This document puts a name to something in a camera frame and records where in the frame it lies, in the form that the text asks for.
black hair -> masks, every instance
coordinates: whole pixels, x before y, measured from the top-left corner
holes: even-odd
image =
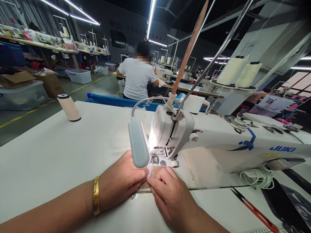
[[[263,89],[263,91],[264,91],[265,93],[269,93],[269,92],[272,91],[272,89],[271,89],[270,87],[265,87],[265,88]]]
[[[150,50],[149,50],[149,42],[147,41],[140,41],[136,48],[136,53],[139,56],[149,58],[150,57]]]

white t-shirt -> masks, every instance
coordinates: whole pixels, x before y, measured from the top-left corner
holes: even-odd
[[[157,80],[152,66],[135,58],[127,58],[119,66],[121,74],[125,74],[123,94],[134,100],[148,98],[147,84]]]

window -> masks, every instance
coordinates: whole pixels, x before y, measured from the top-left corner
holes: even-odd
[[[297,72],[278,89],[282,90],[284,87],[291,87],[289,91],[297,95],[311,97],[311,73]]]

woman's left hand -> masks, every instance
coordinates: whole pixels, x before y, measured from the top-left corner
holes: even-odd
[[[99,177],[99,209],[108,210],[134,193],[146,181],[147,168],[134,166],[132,152],[128,150]]]

scissors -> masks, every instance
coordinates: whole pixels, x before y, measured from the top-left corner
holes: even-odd
[[[251,211],[261,222],[263,222],[266,227],[274,233],[280,233],[279,229],[269,220],[266,216],[264,216],[253,204],[251,204],[238,190],[232,187],[234,190],[231,191],[240,199],[241,202]]]

